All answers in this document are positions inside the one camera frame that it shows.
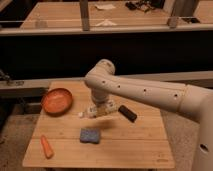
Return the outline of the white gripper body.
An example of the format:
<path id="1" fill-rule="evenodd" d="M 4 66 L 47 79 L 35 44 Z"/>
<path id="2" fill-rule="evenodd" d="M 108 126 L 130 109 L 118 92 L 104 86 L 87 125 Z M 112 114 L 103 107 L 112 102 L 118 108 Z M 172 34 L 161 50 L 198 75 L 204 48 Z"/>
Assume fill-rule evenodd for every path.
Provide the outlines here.
<path id="1" fill-rule="evenodd" d="M 114 111 L 114 101 L 107 100 L 106 102 L 95 104 L 93 106 L 93 108 L 97 112 L 113 112 Z"/>

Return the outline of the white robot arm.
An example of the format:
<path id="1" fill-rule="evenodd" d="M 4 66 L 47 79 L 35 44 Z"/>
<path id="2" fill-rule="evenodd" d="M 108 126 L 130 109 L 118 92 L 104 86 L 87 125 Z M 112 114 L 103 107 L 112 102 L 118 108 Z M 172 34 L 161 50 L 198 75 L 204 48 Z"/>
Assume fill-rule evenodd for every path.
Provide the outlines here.
<path id="1" fill-rule="evenodd" d="M 115 76 L 115 66 L 100 60 L 85 76 L 91 99 L 99 106 L 114 94 L 170 112 L 200 124 L 191 171 L 213 171 L 213 90 L 190 84 Z"/>

